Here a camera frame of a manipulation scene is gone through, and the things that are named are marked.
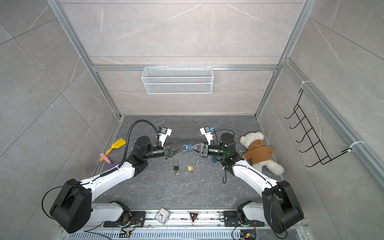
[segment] teddy bear head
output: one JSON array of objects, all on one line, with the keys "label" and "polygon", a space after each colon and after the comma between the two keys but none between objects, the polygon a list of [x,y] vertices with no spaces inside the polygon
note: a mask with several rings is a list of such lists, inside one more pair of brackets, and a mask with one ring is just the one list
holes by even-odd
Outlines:
[{"label": "teddy bear head", "polygon": [[242,136],[240,138],[240,143],[248,149],[249,145],[254,141],[254,140],[263,140],[264,135],[261,132],[251,132],[248,133],[245,136]]}]

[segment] zip tie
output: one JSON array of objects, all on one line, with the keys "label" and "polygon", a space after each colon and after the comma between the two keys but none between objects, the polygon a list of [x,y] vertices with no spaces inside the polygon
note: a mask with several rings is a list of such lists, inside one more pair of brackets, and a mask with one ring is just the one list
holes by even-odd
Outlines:
[{"label": "zip tie", "polygon": [[302,81],[302,82],[301,82],[301,87],[300,87],[300,88],[303,88],[303,84],[304,84],[304,83],[308,83],[308,82],[310,82],[310,81]]},{"label": "zip tie", "polygon": [[356,143],[359,143],[359,142],[363,142],[363,143],[365,143],[365,141],[356,141],[356,142],[352,143],[352,144],[349,146],[349,148],[347,149],[347,152],[351,152],[351,151],[352,151],[352,147],[353,147],[353,145],[355,145]]}]

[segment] teddy bear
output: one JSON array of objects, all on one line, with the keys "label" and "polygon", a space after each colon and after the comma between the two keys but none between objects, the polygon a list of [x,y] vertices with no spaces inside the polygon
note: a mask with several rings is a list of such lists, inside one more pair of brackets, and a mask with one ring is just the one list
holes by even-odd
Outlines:
[{"label": "teddy bear", "polygon": [[243,154],[245,160],[251,160],[252,167],[262,172],[263,166],[266,166],[274,175],[282,175],[283,166],[272,160],[271,154],[273,148],[264,146],[264,135],[261,132],[251,132],[240,138],[240,143],[248,149]]}]

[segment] brown hoodie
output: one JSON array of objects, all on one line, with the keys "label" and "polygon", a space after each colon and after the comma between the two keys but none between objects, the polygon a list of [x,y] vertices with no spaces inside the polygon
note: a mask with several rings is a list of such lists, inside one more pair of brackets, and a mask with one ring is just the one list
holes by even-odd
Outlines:
[{"label": "brown hoodie", "polygon": [[243,157],[246,160],[251,160],[252,164],[255,164],[267,160],[272,160],[272,153],[273,148],[265,147],[263,140],[255,140],[249,145],[248,152],[244,153]]}]

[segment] mesh basket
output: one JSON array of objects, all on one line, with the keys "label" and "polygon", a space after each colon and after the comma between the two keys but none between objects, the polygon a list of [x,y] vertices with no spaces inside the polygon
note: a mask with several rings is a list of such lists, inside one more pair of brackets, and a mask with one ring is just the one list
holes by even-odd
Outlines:
[{"label": "mesh basket", "polygon": [[146,67],[141,76],[148,94],[212,93],[211,67]]}]

